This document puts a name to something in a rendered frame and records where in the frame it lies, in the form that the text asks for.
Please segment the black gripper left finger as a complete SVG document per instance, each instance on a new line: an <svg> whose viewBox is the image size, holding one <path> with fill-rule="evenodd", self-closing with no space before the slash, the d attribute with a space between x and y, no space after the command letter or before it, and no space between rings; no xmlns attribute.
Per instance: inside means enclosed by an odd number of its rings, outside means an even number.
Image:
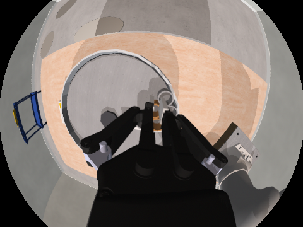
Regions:
<svg viewBox="0 0 303 227"><path fill-rule="evenodd" d="M140 175L151 175L157 166L153 109L154 96L150 95L145 109L133 106L100 132L83 138L80 144L88 166L97 171L102 163L112 158L138 122L142 122L135 169Z"/></svg>

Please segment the grey round turning table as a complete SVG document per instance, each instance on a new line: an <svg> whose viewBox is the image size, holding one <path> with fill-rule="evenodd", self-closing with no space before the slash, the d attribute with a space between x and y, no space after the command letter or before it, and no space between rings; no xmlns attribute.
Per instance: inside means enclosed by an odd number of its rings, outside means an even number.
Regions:
<svg viewBox="0 0 303 227"><path fill-rule="evenodd" d="M100 50L82 58L68 74L58 101L61 119L82 150L83 138L100 132L133 106L144 109L150 95L158 100L162 88L173 94L179 114L172 85L158 66L125 50Z"/></svg>

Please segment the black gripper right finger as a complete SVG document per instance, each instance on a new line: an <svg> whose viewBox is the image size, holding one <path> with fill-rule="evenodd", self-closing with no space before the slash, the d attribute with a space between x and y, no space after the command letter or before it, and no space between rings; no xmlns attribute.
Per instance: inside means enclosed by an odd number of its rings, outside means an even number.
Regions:
<svg viewBox="0 0 303 227"><path fill-rule="evenodd" d="M215 149L199 130L182 114L175 116L160 99L158 108L163 146L172 146L175 172L187 178L196 169L196 160L216 176L228 159Z"/></svg>

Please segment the bronze bushing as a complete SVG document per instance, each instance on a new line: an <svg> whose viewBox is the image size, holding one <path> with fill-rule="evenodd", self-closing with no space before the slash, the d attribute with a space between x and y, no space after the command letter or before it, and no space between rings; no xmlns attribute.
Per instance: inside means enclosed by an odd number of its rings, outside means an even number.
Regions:
<svg viewBox="0 0 303 227"><path fill-rule="evenodd" d="M153 123L153 130L154 131L161 131L160 128L161 128L161 124L160 123L158 123L158 124Z"/></svg>
<svg viewBox="0 0 303 227"><path fill-rule="evenodd" d="M157 105L157 106L159 106L159 102L158 102L158 100L154 100L154 105ZM157 118L159 118L159 114L158 114L158 111L156 111L156 112L153 112L153 118L154 118L154 119L157 119Z"/></svg>

